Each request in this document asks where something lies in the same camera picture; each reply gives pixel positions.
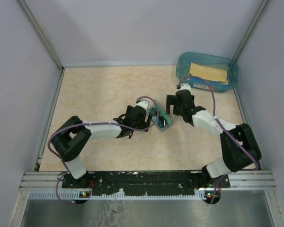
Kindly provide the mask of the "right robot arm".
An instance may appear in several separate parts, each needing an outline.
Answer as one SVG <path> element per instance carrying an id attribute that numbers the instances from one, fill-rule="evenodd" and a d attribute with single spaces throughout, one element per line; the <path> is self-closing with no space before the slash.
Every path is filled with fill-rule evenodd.
<path id="1" fill-rule="evenodd" d="M 262 158 L 261 151 L 251 127 L 242 123 L 236 125 L 223 121 L 202 106 L 196 106 L 195 97 L 187 89 L 177 91 L 174 95 L 166 96 L 166 114 L 181 116 L 184 122 L 201 128 L 219 139 L 222 157 L 202 168 L 202 182 L 207 187 L 213 187 L 219 177 L 228 173 L 235 173 L 255 164 Z"/>

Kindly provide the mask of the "grey glasses case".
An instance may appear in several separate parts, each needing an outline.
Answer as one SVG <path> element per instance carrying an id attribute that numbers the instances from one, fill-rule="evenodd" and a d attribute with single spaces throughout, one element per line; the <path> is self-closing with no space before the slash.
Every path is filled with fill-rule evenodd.
<path id="1" fill-rule="evenodd" d="M 166 131 L 171 127 L 173 120 L 170 115 L 165 113 L 165 108 L 157 99 L 154 99 L 156 105 L 152 105 L 147 109 L 147 114 L 151 116 L 152 122 L 156 122 L 155 126 L 160 132 Z"/>

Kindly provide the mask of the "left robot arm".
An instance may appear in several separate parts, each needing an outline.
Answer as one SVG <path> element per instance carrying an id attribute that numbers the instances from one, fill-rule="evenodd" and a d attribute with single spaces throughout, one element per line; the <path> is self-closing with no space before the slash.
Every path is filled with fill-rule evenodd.
<path id="1" fill-rule="evenodd" d="M 131 138 L 134 131 L 147 131 L 151 117 L 146 118 L 149 102 L 141 100 L 129 105 L 125 114 L 108 122 L 85 122 L 78 116 L 71 117 L 48 141 L 49 150 L 60 158 L 72 175 L 72 182 L 82 188 L 89 182 L 87 169 L 80 153 L 89 140 Z"/>

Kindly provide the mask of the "black thin-frame glasses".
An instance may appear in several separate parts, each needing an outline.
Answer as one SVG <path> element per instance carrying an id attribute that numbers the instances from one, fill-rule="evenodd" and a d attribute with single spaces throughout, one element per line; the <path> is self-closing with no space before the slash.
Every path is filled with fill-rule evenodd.
<path id="1" fill-rule="evenodd" d="M 157 116 L 158 110 L 156 108 L 152 108 L 149 111 L 149 114 L 152 116 L 152 119 L 154 121 L 157 120 L 157 127 L 158 128 L 163 129 L 163 128 L 166 128 L 168 126 L 168 122 L 163 116 L 161 116 L 160 114 L 159 114 L 159 116 Z"/>

